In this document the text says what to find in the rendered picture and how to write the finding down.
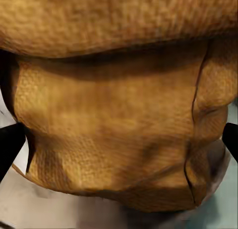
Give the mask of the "popcorn bag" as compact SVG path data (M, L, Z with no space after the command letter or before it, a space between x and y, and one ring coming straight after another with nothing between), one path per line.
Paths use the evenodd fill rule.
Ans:
M0 0L0 128L41 187L195 210L238 98L238 0Z

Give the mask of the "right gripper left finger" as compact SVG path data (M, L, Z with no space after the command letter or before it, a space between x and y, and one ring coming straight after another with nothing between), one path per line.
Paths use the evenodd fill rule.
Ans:
M25 142L21 123L0 128L0 182Z

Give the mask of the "microwave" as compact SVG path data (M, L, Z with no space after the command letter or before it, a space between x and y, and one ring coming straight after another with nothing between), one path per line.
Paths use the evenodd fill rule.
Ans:
M227 123L238 125L238 98ZM212 191L201 205L166 212L50 190L10 166L0 182L0 229L238 229L238 163L222 137L207 147L207 161Z

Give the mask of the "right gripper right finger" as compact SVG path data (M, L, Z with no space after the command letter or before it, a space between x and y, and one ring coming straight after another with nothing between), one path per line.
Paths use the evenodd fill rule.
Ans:
M238 125L227 123L222 140L238 163Z

